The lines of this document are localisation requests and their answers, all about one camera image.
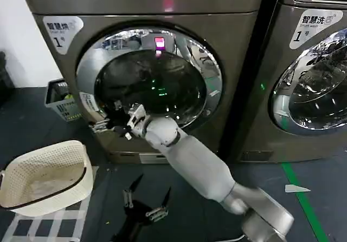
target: washing machine door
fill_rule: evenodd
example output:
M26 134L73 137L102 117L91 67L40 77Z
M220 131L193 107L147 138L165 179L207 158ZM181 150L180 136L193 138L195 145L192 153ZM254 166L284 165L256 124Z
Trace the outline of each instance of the washing machine door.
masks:
M305 50L273 91L273 119L283 130L319 135L347 123L347 29Z
M89 112L119 117L118 111L140 103L148 113L170 116L181 127L208 119L222 93L222 74L209 47L160 27L129 28L100 38L82 56L76 79Z

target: cable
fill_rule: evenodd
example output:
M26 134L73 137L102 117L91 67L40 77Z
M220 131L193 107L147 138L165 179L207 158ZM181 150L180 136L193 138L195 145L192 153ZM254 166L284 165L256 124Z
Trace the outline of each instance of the cable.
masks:
M236 242L236 241L240 241L244 237L245 237L245 235L242 235L239 238L234 238L234 239L229 239L229 240L221 240L221 241L214 241L214 242Z

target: checkered mat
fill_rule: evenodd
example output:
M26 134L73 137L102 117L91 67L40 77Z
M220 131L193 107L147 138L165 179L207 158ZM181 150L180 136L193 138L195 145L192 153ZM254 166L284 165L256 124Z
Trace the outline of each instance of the checkered mat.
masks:
M94 180L97 170L93 167ZM16 214L2 242L79 242L90 199L35 218Z

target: white wall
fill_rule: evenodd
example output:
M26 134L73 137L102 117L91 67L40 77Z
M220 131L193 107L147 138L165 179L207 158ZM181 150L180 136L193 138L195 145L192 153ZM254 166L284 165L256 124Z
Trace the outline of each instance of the white wall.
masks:
M0 50L16 87L47 86L62 77L25 0L0 0Z

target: white paper scrap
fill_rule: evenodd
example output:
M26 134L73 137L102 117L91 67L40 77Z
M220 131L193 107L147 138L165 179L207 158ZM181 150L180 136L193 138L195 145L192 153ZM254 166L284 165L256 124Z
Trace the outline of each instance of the white paper scrap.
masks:
M285 187L285 192L286 193L291 193L291 192L310 192L310 189L306 189L304 187L296 186L293 184L288 184Z

